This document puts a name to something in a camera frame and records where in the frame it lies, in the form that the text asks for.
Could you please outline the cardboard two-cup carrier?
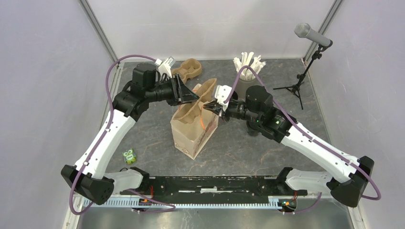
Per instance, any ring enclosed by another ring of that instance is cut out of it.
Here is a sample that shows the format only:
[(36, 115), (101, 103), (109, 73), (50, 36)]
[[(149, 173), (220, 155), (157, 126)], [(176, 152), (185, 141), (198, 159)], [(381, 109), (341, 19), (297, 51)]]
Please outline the cardboard two-cup carrier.
[(180, 121), (184, 124), (191, 124), (194, 119), (201, 114), (200, 105), (213, 100), (212, 94), (217, 86), (217, 79), (211, 78), (205, 81), (194, 93), (199, 96), (199, 99), (190, 104), (185, 104), (180, 107), (173, 116), (173, 120)]

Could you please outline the brown paper bag orange handles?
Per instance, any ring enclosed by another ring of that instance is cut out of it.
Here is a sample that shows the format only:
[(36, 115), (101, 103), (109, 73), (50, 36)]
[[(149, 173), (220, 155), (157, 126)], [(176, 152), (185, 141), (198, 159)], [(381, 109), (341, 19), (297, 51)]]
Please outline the brown paper bag orange handles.
[[(200, 83), (197, 84), (192, 91), (195, 92), (201, 85)], [(175, 121), (172, 119), (174, 115), (170, 121), (175, 148), (191, 159), (197, 157), (218, 127), (218, 116), (203, 109), (206, 103), (200, 105), (201, 114), (194, 119), (193, 123), (184, 124), (180, 121)]]

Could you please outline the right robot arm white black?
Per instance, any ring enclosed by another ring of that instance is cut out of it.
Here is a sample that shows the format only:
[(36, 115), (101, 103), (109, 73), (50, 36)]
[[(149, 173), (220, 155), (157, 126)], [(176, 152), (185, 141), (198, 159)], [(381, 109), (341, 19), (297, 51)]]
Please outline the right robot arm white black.
[(370, 183), (374, 161), (368, 156), (357, 158), (317, 137), (294, 117), (275, 106), (273, 96), (263, 86), (247, 89), (244, 100), (226, 98), (231, 87), (217, 86), (214, 100), (203, 108), (225, 121), (230, 118), (246, 121), (250, 135), (262, 136), (290, 147), (306, 156), (323, 172), (284, 168), (276, 181), (282, 195), (293, 190), (329, 193), (335, 200), (351, 208), (358, 206)]

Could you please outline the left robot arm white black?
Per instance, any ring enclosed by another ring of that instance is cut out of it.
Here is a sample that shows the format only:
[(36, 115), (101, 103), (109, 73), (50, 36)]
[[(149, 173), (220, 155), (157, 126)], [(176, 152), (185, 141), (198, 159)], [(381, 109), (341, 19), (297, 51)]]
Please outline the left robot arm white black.
[(127, 189), (141, 195), (147, 193), (150, 181), (144, 178), (146, 172), (140, 169), (106, 173), (111, 157), (150, 103), (166, 101), (170, 106), (178, 106), (198, 99), (178, 74), (169, 76), (160, 73), (154, 64), (139, 63), (132, 71), (132, 80), (112, 101), (106, 122), (90, 147), (73, 166), (62, 168), (62, 177), (74, 192), (97, 205)]

